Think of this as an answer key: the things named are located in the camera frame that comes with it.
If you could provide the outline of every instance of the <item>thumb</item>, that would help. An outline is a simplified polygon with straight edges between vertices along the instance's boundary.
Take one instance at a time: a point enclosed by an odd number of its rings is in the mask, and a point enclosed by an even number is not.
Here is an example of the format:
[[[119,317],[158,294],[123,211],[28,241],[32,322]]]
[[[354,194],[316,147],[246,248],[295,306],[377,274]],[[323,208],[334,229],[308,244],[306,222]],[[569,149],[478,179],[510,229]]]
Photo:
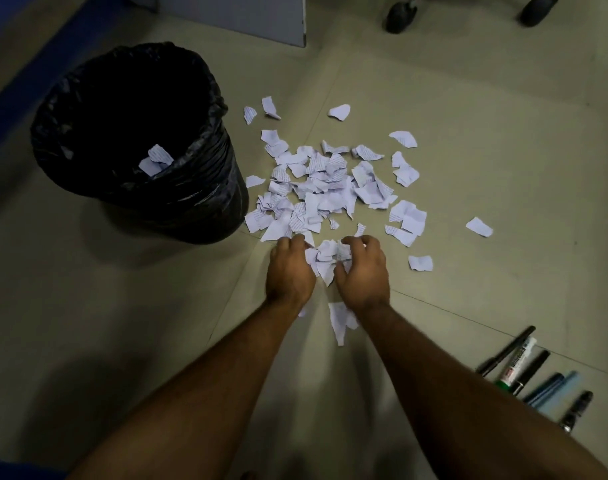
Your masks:
[[[335,283],[341,289],[344,287],[346,282],[346,270],[344,269],[344,263],[338,261],[335,264]]]

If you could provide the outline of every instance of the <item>forearm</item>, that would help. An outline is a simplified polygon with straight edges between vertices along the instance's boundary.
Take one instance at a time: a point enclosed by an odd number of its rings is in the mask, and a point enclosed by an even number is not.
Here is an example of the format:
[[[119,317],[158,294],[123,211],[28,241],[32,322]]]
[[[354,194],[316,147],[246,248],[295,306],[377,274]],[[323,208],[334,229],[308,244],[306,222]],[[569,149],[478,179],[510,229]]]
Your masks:
[[[265,303],[142,403],[71,479],[219,479],[298,305]]]
[[[555,424],[462,366],[390,306],[358,319],[438,477],[608,479]]]

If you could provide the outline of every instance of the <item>hand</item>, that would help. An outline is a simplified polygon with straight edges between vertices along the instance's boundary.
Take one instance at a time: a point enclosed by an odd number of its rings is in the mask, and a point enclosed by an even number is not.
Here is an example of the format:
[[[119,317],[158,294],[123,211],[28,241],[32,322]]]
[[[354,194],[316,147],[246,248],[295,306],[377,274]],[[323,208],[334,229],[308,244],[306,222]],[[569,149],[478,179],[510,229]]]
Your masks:
[[[292,239],[282,237],[270,252],[266,278],[268,301],[286,301],[299,312],[313,294],[315,273],[306,262],[304,250],[310,246],[303,234]]]
[[[335,283],[346,306],[359,315],[369,306],[388,305],[388,271],[380,242],[370,235],[348,236],[342,242],[351,245],[353,256],[353,265],[348,274],[340,263],[335,266]]]

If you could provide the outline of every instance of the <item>person's left hand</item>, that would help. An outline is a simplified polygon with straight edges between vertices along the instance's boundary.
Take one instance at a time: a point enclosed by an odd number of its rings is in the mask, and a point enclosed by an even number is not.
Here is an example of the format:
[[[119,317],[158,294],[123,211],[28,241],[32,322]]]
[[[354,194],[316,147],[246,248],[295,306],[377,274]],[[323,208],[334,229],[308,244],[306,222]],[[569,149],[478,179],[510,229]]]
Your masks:
[[[306,305],[315,288],[315,273],[306,262],[304,250],[310,246],[303,234],[292,239],[282,237],[270,252],[266,277],[266,299],[285,301],[297,307]]]

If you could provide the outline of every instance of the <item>whiteboard marker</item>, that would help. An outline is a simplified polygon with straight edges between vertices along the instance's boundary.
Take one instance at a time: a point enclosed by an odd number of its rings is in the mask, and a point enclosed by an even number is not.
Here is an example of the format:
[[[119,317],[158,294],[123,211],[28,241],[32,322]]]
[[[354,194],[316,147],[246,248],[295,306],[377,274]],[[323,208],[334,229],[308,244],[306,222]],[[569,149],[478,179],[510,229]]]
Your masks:
[[[511,361],[508,363],[508,367],[506,367],[502,377],[495,382],[496,386],[499,386],[504,390],[510,389],[513,381],[517,377],[517,374],[520,373],[520,369],[524,365],[524,362],[529,355],[531,355],[531,351],[533,350],[535,343],[537,343],[537,340],[535,340],[533,337],[529,337],[528,339],[524,340],[522,346],[517,350]]]

